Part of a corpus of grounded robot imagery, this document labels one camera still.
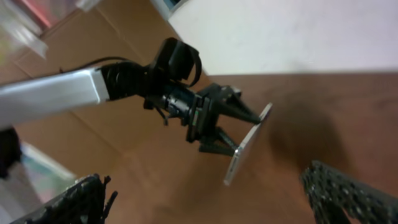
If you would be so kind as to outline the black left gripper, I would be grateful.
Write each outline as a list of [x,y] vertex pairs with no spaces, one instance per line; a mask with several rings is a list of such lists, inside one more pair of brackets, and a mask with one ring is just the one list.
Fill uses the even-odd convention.
[[186,141],[199,141],[199,151],[233,157],[238,145],[217,126],[220,115],[259,124],[261,118],[241,100],[241,90],[216,83],[193,92],[177,84],[169,84],[162,92],[145,98],[144,108],[157,110],[168,125],[178,118],[187,127]]

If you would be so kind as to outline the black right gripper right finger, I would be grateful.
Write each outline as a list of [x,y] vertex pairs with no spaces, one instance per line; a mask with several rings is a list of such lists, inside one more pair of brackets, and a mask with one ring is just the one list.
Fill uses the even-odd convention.
[[397,198],[320,161],[300,175],[317,223],[397,223]]

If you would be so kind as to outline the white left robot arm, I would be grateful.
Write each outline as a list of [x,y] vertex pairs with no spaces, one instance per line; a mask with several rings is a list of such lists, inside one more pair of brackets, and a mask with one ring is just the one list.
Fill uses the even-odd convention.
[[259,125],[258,115],[241,100],[241,91],[212,83],[194,92],[182,83],[195,69],[194,83],[201,75],[200,59],[177,62],[158,58],[141,66],[118,58],[116,63],[76,70],[1,86],[1,129],[52,113],[131,96],[144,99],[144,108],[157,110],[164,123],[178,118],[187,127],[186,140],[199,141],[201,152],[234,156],[237,145],[216,124],[221,115]]

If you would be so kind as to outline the black smartphone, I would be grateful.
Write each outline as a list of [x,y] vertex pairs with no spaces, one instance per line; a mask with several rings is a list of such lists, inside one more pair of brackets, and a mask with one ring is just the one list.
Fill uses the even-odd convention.
[[244,137],[244,139],[241,141],[239,144],[238,148],[235,150],[233,157],[231,159],[231,162],[229,163],[229,167],[227,169],[226,175],[223,179],[223,183],[226,186],[230,186],[234,177],[236,176],[236,173],[238,172],[239,168],[241,167],[241,164],[244,162],[244,160],[247,158],[249,154],[249,149],[253,142],[255,141],[255,138],[260,130],[260,128],[263,126],[263,124],[266,122],[266,119],[271,112],[271,109],[273,107],[272,103],[268,103],[263,111],[260,114],[260,119],[261,122],[259,124],[254,125],[247,135]]

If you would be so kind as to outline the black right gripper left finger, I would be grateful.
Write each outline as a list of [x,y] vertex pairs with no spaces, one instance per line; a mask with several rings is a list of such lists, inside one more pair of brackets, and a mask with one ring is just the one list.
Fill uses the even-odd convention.
[[104,224],[118,196],[108,197],[106,187],[110,176],[98,174],[77,180],[64,192],[11,224]]

